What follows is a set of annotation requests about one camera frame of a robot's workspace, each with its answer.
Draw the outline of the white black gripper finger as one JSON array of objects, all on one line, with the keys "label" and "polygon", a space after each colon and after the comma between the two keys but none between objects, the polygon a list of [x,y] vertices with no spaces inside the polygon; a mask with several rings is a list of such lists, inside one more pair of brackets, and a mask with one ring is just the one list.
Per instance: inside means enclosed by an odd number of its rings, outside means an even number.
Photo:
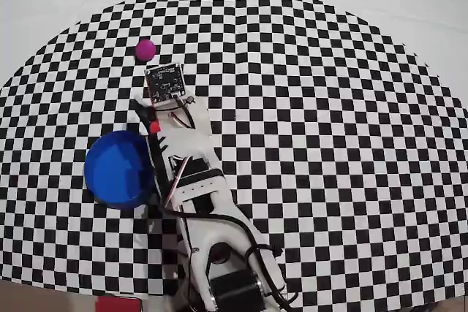
[{"label": "white black gripper finger", "polygon": [[140,122],[144,125],[149,134],[157,134],[161,131],[156,110],[152,106],[145,105],[137,99],[131,99],[131,109],[136,112]]}]

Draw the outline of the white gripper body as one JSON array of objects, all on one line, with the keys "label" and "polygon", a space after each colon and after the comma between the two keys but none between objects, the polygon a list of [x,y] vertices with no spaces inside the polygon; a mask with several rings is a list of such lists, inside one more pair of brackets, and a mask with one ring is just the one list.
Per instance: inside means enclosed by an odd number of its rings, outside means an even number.
[{"label": "white gripper body", "polygon": [[221,162],[211,141],[211,123],[202,99],[187,107],[195,128],[186,128],[171,117],[158,117],[161,131],[148,135],[148,147],[161,197],[199,197],[225,193]]}]

